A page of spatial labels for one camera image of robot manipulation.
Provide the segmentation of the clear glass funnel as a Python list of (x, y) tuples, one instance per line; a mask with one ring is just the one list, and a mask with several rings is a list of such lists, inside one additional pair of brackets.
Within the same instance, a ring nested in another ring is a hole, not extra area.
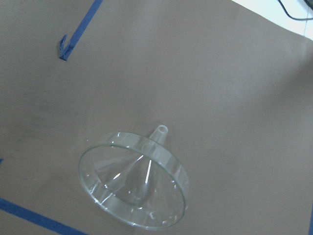
[(149, 136), (105, 134), (78, 164), (80, 183), (95, 204), (118, 220), (146, 230), (178, 224), (188, 208), (190, 182), (178, 158), (165, 147), (168, 128)]

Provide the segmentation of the brown paper table cover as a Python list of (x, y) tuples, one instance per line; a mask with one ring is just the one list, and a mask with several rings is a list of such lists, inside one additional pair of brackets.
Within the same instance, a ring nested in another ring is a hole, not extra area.
[(313, 43), (229, 0), (0, 3), (0, 196), (89, 235), (146, 235), (78, 179), (110, 132), (169, 129), (190, 198), (164, 235), (306, 235), (313, 203)]

